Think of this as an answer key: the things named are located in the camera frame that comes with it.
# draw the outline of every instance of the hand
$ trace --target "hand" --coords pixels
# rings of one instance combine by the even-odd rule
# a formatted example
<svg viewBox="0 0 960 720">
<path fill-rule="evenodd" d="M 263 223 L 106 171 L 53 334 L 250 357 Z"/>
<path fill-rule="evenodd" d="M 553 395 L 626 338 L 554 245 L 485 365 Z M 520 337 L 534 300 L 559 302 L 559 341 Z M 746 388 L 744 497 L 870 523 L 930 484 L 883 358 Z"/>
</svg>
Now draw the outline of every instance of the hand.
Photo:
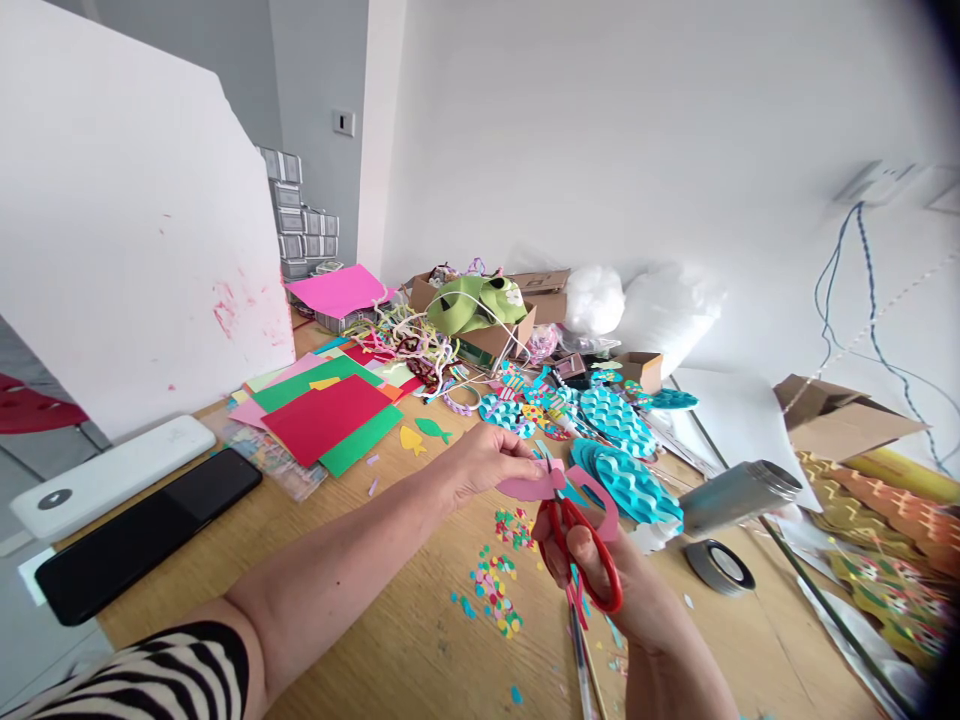
<svg viewBox="0 0 960 720">
<path fill-rule="evenodd" d="M 603 521 L 601 510 L 581 510 L 594 527 Z M 558 587 L 565 588 L 570 579 L 570 568 L 553 537 L 546 510 L 537 515 L 532 535 L 534 540 L 545 544 L 547 569 Z M 610 579 L 600 563 L 600 554 L 590 531 L 582 525 L 571 528 L 567 530 L 566 542 L 591 587 L 601 598 L 608 598 Z M 619 524 L 616 539 L 606 542 L 606 546 L 613 557 L 623 589 L 623 606 L 619 612 L 611 613 L 610 619 L 631 643 L 640 645 L 648 652 L 669 652 L 691 630 L 696 632 L 677 594 Z"/>
<path fill-rule="evenodd" d="M 512 432 L 490 423 L 478 423 L 421 472 L 435 477 L 451 492 L 459 510 L 474 495 L 507 478 L 536 480 L 544 471 L 534 463 L 533 451 Z"/>
</svg>

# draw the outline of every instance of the table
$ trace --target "table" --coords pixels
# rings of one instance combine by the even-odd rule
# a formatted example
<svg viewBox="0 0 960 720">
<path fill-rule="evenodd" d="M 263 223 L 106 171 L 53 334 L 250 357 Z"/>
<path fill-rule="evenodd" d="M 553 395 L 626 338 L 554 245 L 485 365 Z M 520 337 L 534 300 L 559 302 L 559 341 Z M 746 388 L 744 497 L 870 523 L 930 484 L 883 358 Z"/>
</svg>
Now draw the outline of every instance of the table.
<svg viewBox="0 0 960 720">
<path fill-rule="evenodd" d="M 298 357 L 329 336 L 295 313 Z M 222 407 L 218 403 L 196 416 Z M 440 401 L 423 405 L 405 398 L 402 422 L 429 417 L 454 432 L 455 440 L 477 417 L 464 418 Z M 380 459 L 357 463 L 343 477 L 329 477 L 302 504 L 295 504 L 269 478 L 204 529 L 201 535 L 138 582 L 97 619 L 114 647 L 123 647 L 176 622 L 196 605 L 224 593 L 248 568 L 311 529 L 368 501 L 377 477 L 378 492 L 419 469 L 444 450 L 439 438 L 424 437 L 419 458 L 403 450 L 400 426 L 375 448 Z M 561 443 L 547 440 L 566 459 Z M 94 527 L 155 492 L 206 459 L 172 473 L 104 518 L 64 541 L 75 541 Z M 673 456 L 661 469 L 688 485 L 702 477 Z M 576 666 L 564 594 L 546 570 L 539 552 L 513 551 L 495 534 L 495 513 L 517 507 L 535 512 L 493 491 L 451 517 L 401 570 L 370 609 L 341 640 L 308 670 L 271 709 L 271 718 L 357 717 L 545 717 L 579 718 Z M 717 535 L 750 567 L 757 591 L 739 598 L 714 592 L 697 578 L 682 551 L 671 547 L 653 556 L 670 585 L 693 603 L 690 613 L 729 681 L 746 717 L 768 714 L 777 720 L 811 717 L 874 717 L 872 697 L 848 670 L 801 595 L 795 574 L 773 541 L 732 528 Z M 507 597 L 525 625 L 513 639 L 502 637 L 483 615 L 470 572 L 489 545 L 517 567 L 517 579 L 501 574 Z M 469 619 L 451 593 L 465 594 L 477 611 Z M 611 717 L 624 716 L 624 678 L 610 668 L 617 648 L 610 627 L 596 610 L 588 643 Z M 514 705 L 511 687 L 523 698 Z"/>
</svg>

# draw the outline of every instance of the scissors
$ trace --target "scissors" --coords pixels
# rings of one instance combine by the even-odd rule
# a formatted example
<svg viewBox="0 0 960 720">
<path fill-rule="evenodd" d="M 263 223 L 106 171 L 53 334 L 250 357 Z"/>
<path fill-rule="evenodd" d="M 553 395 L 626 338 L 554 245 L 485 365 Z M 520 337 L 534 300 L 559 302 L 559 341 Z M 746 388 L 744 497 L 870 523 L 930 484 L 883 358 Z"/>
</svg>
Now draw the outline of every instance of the scissors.
<svg viewBox="0 0 960 720">
<path fill-rule="evenodd" d="M 538 441 L 537 446 L 543 453 L 547 463 L 552 463 L 553 457 L 550 455 L 550 451 L 547 450 L 546 445 Z M 567 563 L 569 565 L 576 566 L 580 570 L 579 575 L 581 580 L 576 586 L 577 589 L 575 594 L 572 587 L 573 577 L 572 575 L 570 576 L 570 582 L 567 585 L 567 598 L 577 608 L 577 614 L 580 616 L 580 623 L 586 629 L 587 623 L 586 619 L 583 617 L 582 609 L 583 589 L 586 588 L 587 594 L 593 600 L 593 604 L 598 610 L 604 613 L 615 613 L 620 610 L 623 605 L 623 588 L 620 586 L 620 576 L 617 574 L 617 568 L 613 562 L 613 557 L 610 555 L 610 551 L 607 549 L 607 546 L 604 544 L 603 540 L 600 539 L 600 536 L 597 534 L 596 529 L 593 527 L 590 521 L 583 516 L 583 513 L 577 509 L 577 506 L 574 505 L 569 498 L 563 497 L 558 490 L 555 489 L 553 491 L 553 495 L 553 500 L 544 500 L 540 503 L 539 512 L 546 511 L 547 517 L 550 520 L 550 529 L 553 533 L 553 538 L 556 540 L 557 546 L 560 548 L 560 552 L 562 552 L 566 558 Z M 597 594 L 596 590 L 594 590 L 590 585 L 590 581 L 587 579 L 586 574 L 577 564 L 577 561 L 567 548 L 565 531 L 568 531 L 570 528 L 576 527 L 577 525 L 583 525 L 590 531 L 590 536 L 593 538 L 593 544 L 597 546 L 597 552 L 600 554 L 600 563 L 603 565 L 603 569 L 606 571 L 607 578 L 610 581 L 609 598 L 604 599 Z M 547 552 L 543 543 L 540 543 L 540 556 L 543 558 L 543 562 L 546 564 Z"/>
</svg>

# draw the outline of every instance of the white board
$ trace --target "white board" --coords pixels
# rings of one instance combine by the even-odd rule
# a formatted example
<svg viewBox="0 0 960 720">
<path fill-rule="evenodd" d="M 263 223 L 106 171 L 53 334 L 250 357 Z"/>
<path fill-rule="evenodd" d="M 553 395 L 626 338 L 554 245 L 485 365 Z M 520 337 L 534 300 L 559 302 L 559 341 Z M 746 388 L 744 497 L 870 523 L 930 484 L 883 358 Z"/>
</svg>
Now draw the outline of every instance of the white board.
<svg viewBox="0 0 960 720">
<path fill-rule="evenodd" d="M 111 440 L 294 359 L 259 153 L 216 75 L 0 3 L 0 314 Z"/>
<path fill-rule="evenodd" d="M 803 486 L 800 507 L 821 511 L 817 496 L 794 455 L 780 403 L 773 388 L 756 375 L 719 373 L 678 368 L 672 377 L 677 386 L 700 399 L 695 412 L 730 467 L 741 462 L 767 460 L 795 477 Z M 681 442 L 699 433 L 687 413 L 672 413 L 674 431 Z M 694 452 L 701 449 L 691 447 Z"/>
</svg>

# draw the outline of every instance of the red chair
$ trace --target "red chair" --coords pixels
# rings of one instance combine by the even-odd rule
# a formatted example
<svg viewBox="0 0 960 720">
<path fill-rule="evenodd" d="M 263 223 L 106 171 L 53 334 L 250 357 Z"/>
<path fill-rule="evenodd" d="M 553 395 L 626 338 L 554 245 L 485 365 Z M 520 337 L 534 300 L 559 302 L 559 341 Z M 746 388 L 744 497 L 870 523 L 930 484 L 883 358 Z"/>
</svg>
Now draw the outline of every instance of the red chair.
<svg viewBox="0 0 960 720">
<path fill-rule="evenodd" d="M 0 435 L 46 432 L 72 425 L 95 448 L 94 454 L 99 455 L 103 451 L 81 427 L 89 419 L 79 406 L 35 392 L 16 378 L 0 373 Z M 45 478 L 40 473 L 16 455 L 3 447 L 0 447 L 0 452 L 38 481 L 44 482 Z"/>
</svg>

